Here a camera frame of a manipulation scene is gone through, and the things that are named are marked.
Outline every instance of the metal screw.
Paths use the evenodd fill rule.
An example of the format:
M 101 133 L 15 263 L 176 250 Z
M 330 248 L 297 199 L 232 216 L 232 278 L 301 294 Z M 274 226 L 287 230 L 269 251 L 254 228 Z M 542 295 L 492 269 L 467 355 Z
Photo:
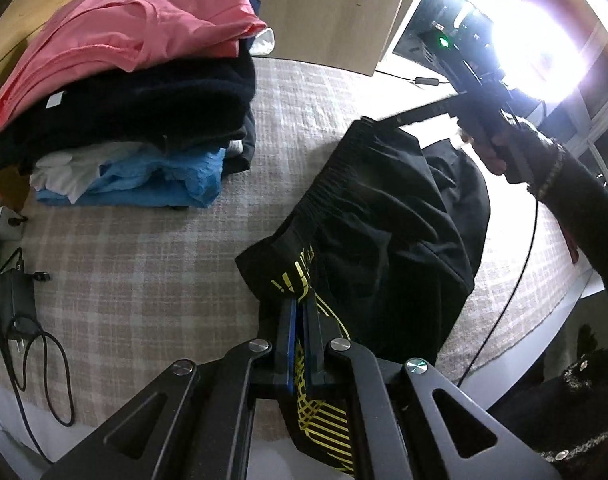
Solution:
M 428 370 L 428 364 L 426 364 L 426 361 L 417 357 L 409 359 L 406 362 L 406 366 L 408 366 L 408 370 L 412 374 L 423 374 L 426 372 L 426 370 Z
M 171 368 L 175 375 L 188 375 L 193 371 L 193 363 L 187 359 L 180 359 L 179 361 L 175 361 L 171 365 Z
M 253 339 L 252 341 L 248 341 L 248 348 L 251 349 L 251 352 L 263 352 L 264 350 L 268 350 L 268 347 L 271 344 L 266 341 L 266 339 Z
M 336 352 L 346 352 L 351 347 L 351 342 L 348 339 L 338 337 L 331 341 L 331 348 Z

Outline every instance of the black sweater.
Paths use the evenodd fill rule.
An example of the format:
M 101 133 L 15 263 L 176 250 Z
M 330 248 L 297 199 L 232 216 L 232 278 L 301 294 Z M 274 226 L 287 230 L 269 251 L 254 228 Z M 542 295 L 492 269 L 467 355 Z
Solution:
M 608 191 L 566 153 L 543 203 L 573 236 L 608 292 Z M 489 411 L 564 479 L 608 479 L 608 349 L 584 356 L 562 376 Z

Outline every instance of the bracelet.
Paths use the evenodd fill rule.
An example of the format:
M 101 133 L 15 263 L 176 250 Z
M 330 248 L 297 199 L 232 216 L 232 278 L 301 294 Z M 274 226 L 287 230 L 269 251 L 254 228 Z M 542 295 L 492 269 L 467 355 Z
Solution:
M 555 182 L 555 179 L 558 177 L 559 173 L 562 171 L 562 167 L 564 166 L 564 157 L 566 155 L 566 151 L 559 142 L 557 142 L 555 139 L 550 140 L 552 140 L 558 151 L 555 163 L 553 163 L 553 166 L 551 167 L 550 172 L 548 173 L 548 176 L 544 181 L 544 184 L 542 184 L 539 189 L 535 189 L 535 186 L 533 184 L 529 184 L 529 186 L 527 187 L 529 193 L 531 193 L 540 202 L 546 196 L 546 193 Z

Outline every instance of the black cable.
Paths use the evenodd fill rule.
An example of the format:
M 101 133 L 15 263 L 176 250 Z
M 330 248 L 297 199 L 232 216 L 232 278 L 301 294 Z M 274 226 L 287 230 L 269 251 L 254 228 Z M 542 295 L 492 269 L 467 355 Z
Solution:
M 513 121 L 515 121 L 515 128 L 517 128 L 518 130 L 522 129 L 522 124 L 518 121 L 517 115 L 515 115 L 515 112 L 513 112 L 511 105 L 506 103 L 505 106 L 508 110 L 508 113 L 510 113 L 510 115 L 513 117 Z
M 546 116 L 548 115 L 546 112 L 546 101 L 542 99 L 540 102 L 542 103 L 542 122 L 544 122 L 546 120 Z
M 491 336 L 495 332 L 495 329 L 500 324 L 500 321 L 502 320 L 502 317 L 506 313 L 506 310 L 508 309 L 508 306 L 511 303 L 511 300 L 513 299 L 513 296 L 515 296 L 515 292 L 517 292 L 517 288 L 520 286 L 520 282 L 522 281 L 522 278 L 524 276 L 524 272 L 526 272 L 526 266 L 528 265 L 529 260 L 530 260 L 530 253 L 533 250 L 533 242 L 535 241 L 535 231 L 538 228 L 538 212 L 539 212 L 539 210 L 540 210 L 540 202 L 538 202 L 537 200 L 535 200 L 535 219 L 533 220 L 533 234 L 530 237 L 529 251 L 526 253 L 526 259 L 524 260 L 524 265 L 522 266 L 522 272 L 520 272 L 520 275 L 517 278 L 517 282 L 515 282 L 515 286 L 513 287 L 513 291 L 511 292 L 511 295 L 508 297 L 508 300 L 506 301 L 506 304 L 504 305 L 504 308 L 502 309 L 502 311 L 500 313 L 500 316 L 497 318 L 497 321 L 495 321 L 495 324 L 493 325 L 493 327 L 491 329 L 491 332 L 488 333 L 488 335 L 486 336 L 486 339 L 484 339 L 484 342 L 482 343 L 482 346 L 479 347 L 478 352 L 475 354 L 475 356 L 473 357 L 472 361 L 468 364 L 468 367 L 466 367 L 466 370 L 464 371 L 464 374 L 462 375 L 462 377 L 458 381 L 458 388 L 460 386 L 462 386 L 462 383 L 464 382 L 464 379 L 466 379 L 466 376 L 468 376 L 468 373 L 470 372 L 471 368 L 473 367 L 473 364 L 475 364 L 475 361 L 478 360 L 478 357 L 482 353 L 482 350 L 486 346 L 486 343 L 488 343 L 488 340 L 491 338 Z
M 384 74 L 384 75 L 389 75 L 391 77 L 397 77 L 398 79 L 403 79 L 404 81 L 408 81 L 410 83 L 417 84 L 415 82 L 415 79 L 409 79 L 407 77 L 402 77 L 401 75 L 395 75 L 395 74 L 391 74 L 391 73 L 388 73 L 388 72 L 382 72 L 382 70 L 375 70 L 375 72 L 379 72 L 379 73 Z M 439 80 L 437 80 L 437 83 L 440 84 L 440 85 L 447 85 L 447 84 L 449 84 L 448 81 L 439 81 Z
M 18 257 L 18 267 L 23 271 L 23 251 L 22 251 L 21 247 L 19 247 L 13 252 L 13 254 L 11 254 L 11 256 L 0 267 L 0 275 L 2 272 L 4 272 L 4 270 L 6 269 L 8 264 L 10 264 L 10 262 L 16 256 Z M 12 356 L 10 354 L 10 349 L 8 348 L 8 337 L 7 337 L 7 332 L 10 329 L 10 327 L 13 326 L 13 324 L 15 323 L 15 321 L 17 319 L 20 319 L 20 318 L 25 318 L 25 319 L 31 320 L 37 326 L 37 329 L 38 329 L 37 333 L 34 334 L 30 338 L 28 345 L 26 346 L 26 349 L 24 351 L 24 357 L 23 357 L 23 362 L 22 362 L 23 384 L 19 384 L 19 381 L 17 380 L 17 375 L 15 374 L 15 371 L 14 371 L 14 364 L 12 362 Z M 31 316 L 27 316 L 25 314 L 15 314 L 12 317 L 12 319 L 10 320 L 8 326 L 6 327 L 5 333 L 2 331 L 2 327 L 0 326 L 0 351 L 2 353 L 2 358 L 4 359 L 4 365 L 6 367 L 8 377 L 10 378 L 10 385 L 12 386 L 12 390 L 15 395 L 15 400 L 17 401 L 17 406 L 20 410 L 21 420 L 24 424 L 24 427 L 26 428 L 26 432 L 28 433 L 28 436 L 30 437 L 35 448 L 37 449 L 37 452 L 39 452 L 41 457 L 47 463 L 52 464 L 53 462 L 45 455 L 44 451 L 41 449 L 41 446 L 37 442 L 37 438 L 35 437 L 35 435 L 32 432 L 30 423 L 28 422 L 28 417 L 26 416 L 26 411 L 24 409 L 23 401 L 21 400 L 21 396 L 20 396 L 20 390 L 22 392 L 24 392 L 26 390 L 26 361 L 28 358 L 28 351 L 30 350 L 30 346 L 32 345 L 32 343 L 39 337 L 42 338 L 43 345 L 44 345 L 43 381 L 44 381 L 44 391 L 46 394 L 46 402 L 48 403 L 48 408 L 50 409 L 50 413 L 52 413 L 52 415 L 55 417 L 56 421 L 59 424 L 61 424 L 62 426 L 69 428 L 70 426 L 72 426 L 74 424 L 74 421 L 75 421 L 74 402 L 72 400 L 72 387 L 71 387 L 71 380 L 70 380 L 70 368 L 69 368 L 69 364 L 68 364 L 68 357 L 66 356 L 66 352 L 65 352 L 63 346 L 61 345 L 61 343 L 55 338 L 55 336 L 53 336 L 49 332 L 46 332 L 45 330 L 43 330 L 43 327 L 40 325 L 40 323 L 36 319 L 32 318 Z M 69 405 L 70 405 L 70 420 L 68 422 L 62 420 L 56 414 L 55 408 L 53 407 L 52 401 L 50 399 L 50 393 L 48 390 L 48 375 L 47 375 L 47 371 L 48 371 L 48 345 L 47 345 L 47 341 L 46 341 L 47 339 L 50 339 L 52 342 L 55 343 L 55 345 L 58 347 L 59 351 L 61 352 L 62 358 L 64 360 L 64 368 L 66 370 L 66 388 L 68 389 L 68 400 L 69 400 Z

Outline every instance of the black garment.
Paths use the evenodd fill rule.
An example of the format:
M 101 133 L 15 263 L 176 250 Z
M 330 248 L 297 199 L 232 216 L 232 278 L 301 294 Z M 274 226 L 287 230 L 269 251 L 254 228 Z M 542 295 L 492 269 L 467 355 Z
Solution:
M 362 119 L 277 232 L 240 254 L 237 266 L 264 308 L 314 289 L 319 311 L 338 320 L 344 337 L 384 359 L 434 363 L 473 290 L 489 216 L 482 174 L 450 140 L 422 151 L 406 132 Z M 260 326 L 276 316 L 260 312 Z M 301 408 L 303 380 L 297 387 Z M 295 434 L 296 407 L 282 403 L 293 441 L 323 460 L 324 447 Z M 350 471 L 350 460 L 331 457 L 342 451 L 324 461 Z
M 562 376 L 502 400 L 488 412 L 563 478 L 582 478 L 608 444 L 608 349 L 583 356 Z M 555 460 L 562 451 L 568 455 Z
M 255 95 L 255 68 L 241 45 L 234 59 L 175 59 L 136 72 L 110 70 L 64 87 L 60 105 L 42 99 L 0 132 L 0 170 L 30 172 L 42 156 L 110 140 L 179 151 L 227 146 Z
M 251 161 L 255 155 L 257 132 L 255 131 L 255 117 L 253 117 L 253 113 L 250 110 L 248 110 L 248 113 L 244 117 L 244 126 L 242 126 L 242 130 L 244 132 L 242 153 L 224 159 L 222 177 L 231 173 L 242 173 L 242 171 L 247 171 L 251 168 Z
M 569 153 L 543 202 L 599 272 L 608 292 L 608 191 Z M 489 412 L 564 479 L 608 479 L 608 349 Z M 555 460 L 560 451 L 569 451 Z

